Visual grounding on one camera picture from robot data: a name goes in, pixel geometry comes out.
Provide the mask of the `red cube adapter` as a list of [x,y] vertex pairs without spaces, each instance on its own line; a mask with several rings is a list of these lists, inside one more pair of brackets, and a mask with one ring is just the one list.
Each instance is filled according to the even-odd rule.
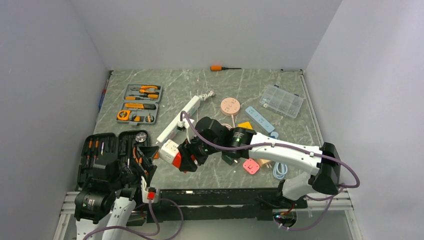
[[181,153],[178,152],[175,156],[175,158],[172,161],[172,165],[175,166],[177,169],[180,168],[181,166],[181,162],[182,162],[182,157],[181,157]]

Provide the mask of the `green cube adapter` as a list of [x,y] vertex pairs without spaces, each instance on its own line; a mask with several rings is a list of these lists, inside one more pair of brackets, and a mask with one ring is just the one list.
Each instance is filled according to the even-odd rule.
[[229,166],[232,166],[234,164],[237,164],[239,162],[239,160],[237,158],[232,158],[228,155],[226,155],[225,153],[221,154],[221,159],[227,163]]

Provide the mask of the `pink round socket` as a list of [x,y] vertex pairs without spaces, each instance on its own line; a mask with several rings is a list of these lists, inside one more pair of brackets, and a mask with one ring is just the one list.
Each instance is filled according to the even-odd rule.
[[227,97],[223,99],[220,103],[220,111],[225,116],[234,117],[240,112],[240,109],[241,109],[240,102],[233,97]]

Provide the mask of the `small pink plug adapter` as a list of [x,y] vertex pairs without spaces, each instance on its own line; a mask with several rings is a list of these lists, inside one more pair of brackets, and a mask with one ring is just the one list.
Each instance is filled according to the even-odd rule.
[[242,167],[250,175],[256,174],[260,169],[260,165],[252,158],[247,159]]

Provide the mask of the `yellow cube adapter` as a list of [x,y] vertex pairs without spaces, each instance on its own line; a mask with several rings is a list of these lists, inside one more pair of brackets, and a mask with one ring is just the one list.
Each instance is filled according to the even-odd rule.
[[249,130],[253,130],[253,127],[252,127],[252,125],[251,125],[251,123],[249,121],[239,123],[237,125],[237,127],[245,128],[245,129],[249,129]]

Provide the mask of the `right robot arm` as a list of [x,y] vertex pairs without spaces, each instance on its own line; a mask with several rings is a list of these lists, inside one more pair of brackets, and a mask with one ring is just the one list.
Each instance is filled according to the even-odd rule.
[[302,170],[302,174],[284,180],[275,194],[282,208],[310,193],[339,193],[340,161],[324,154],[322,147],[278,140],[243,127],[228,129],[209,117],[194,125],[184,111],[180,122],[193,132],[192,138],[178,146],[180,162],[175,166],[181,172],[195,172],[210,155],[221,152],[232,159],[264,159]]

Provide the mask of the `white power strip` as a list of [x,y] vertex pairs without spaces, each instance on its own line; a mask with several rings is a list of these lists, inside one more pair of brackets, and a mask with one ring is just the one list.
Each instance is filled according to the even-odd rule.
[[[200,107],[201,98],[198,95],[192,97],[192,99],[182,108],[191,117]],[[182,128],[184,124],[181,124],[181,111],[176,117],[170,122],[170,124],[162,131],[162,133],[156,138],[156,145],[162,146],[168,140],[171,140],[177,133],[178,128]]]

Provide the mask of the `grey tool tray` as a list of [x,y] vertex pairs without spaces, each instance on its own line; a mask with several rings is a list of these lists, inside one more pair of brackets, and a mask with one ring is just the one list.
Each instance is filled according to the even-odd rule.
[[163,90],[160,85],[129,83],[115,121],[130,126],[154,125],[157,122]]

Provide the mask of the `white cube adapter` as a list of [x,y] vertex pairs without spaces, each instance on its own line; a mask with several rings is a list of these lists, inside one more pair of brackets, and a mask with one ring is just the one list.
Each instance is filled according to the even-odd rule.
[[167,140],[159,150],[159,157],[165,162],[172,164],[179,153],[179,145],[173,140]]

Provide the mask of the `clear plastic screw box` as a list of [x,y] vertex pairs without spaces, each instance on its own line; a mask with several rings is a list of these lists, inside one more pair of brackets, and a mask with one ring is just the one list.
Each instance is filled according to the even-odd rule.
[[292,119],[298,116],[303,102],[304,98],[277,85],[268,85],[259,100],[262,107]]

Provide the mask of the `tan cube adapter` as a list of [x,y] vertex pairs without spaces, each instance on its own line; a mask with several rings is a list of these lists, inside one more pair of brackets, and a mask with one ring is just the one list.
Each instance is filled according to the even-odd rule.
[[257,160],[259,166],[262,167],[266,167],[266,168],[271,168],[272,167],[272,162],[270,160],[266,160],[266,159],[258,159]]

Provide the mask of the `light blue power strip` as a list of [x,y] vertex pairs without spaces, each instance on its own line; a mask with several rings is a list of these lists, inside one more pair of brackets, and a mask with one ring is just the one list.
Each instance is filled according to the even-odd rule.
[[268,134],[275,131],[275,127],[252,106],[248,106],[245,113]]

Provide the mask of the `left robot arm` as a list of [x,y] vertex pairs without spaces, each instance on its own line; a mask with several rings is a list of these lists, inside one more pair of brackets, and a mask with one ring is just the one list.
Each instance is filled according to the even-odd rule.
[[117,240],[133,210],[159,202],[159,190],[150,186],[158,151],[158,146],[136,147],[127,163],[111,152],[94,159],[92,174],[74,199],[78,240]]

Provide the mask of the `black tool case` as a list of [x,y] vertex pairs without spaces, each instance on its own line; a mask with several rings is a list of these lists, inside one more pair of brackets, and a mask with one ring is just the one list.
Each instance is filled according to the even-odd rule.
[[92,168],[98,157],[105,153],[114,153],[126,159],[134,146],[152,146],[146,130],[123,131],[119,135],[107,132],[88,136],[80,156],[76,188],[82,190],[85,181],[92,175]]

